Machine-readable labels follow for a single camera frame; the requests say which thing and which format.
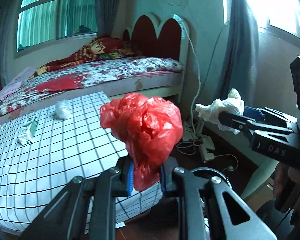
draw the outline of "grid pattern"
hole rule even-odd
[[[92,178],[115,166],[128,153],[125,144],[100,127],[100,107],[109,102],[103,93],[69,100],[73,116],[60,120],[55,106],[19,117],[0,126],[0,227],[20,235],[60,190],[77,175]],[[34,142],[21,145],[18,135],[25,120],[35,115]],[[157,204],[160,184],[128,198],[116,199],[116,223]],[[90,201],[86,232],[92,202]]]

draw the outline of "metal bolt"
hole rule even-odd
[[[211,178],[211,182],[213,184],[220,184],[221,183],[221,179],[218,176],[214,176],[214,177]]]
[[[81,176],[75,176],[75,177],[72,179],[72,182],[73,182],[73,183],[76,183],[76,184],[81,183],[82,181],[83,181],[83,177],[81,177]]]
[[[113,173],[113,174],[117,174],[120,172],[120,169],[118,169],[117,167],[113,167],[110,169],[110,172]]]
[[[181,167],[175,167],[173,170],[176,173],[180,173],[180,174],[185,173],[185,170],[183,168],[181,168]]]

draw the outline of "green curtain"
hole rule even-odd
[[[23,6],[38,0],[23,0]],[[57,1],[30,8],[19,15],[17,50],[55,39]],[[60,0],[57,37],[73,35],[84,25],[97,31],[95,0]]]

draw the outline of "table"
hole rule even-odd
[[[69,100],[73,117],[58,119],[55,106],[0,125],[0,228],[20,235],[57,193],[77,175],[98,176],[127,155],[125,144],[100,127],[100,107],[109,102],[103,92]],[[38,117],[34,142],[21,145],[18,135],[25,120]],[[157,204],[160,184],[129,198],[116,198],[116,223]],[[87,216],[86,233],[92,210]]]

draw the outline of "pink cloth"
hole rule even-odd
[[[28,78],[34,73],[35,70],[36,70],[35,68],[27,67],[24,71],[19,73],[8,85],[6,85],[0,91],[0,101],[2,99],[5,99],[7,96],[17,92],[22,82],[27,81]]]

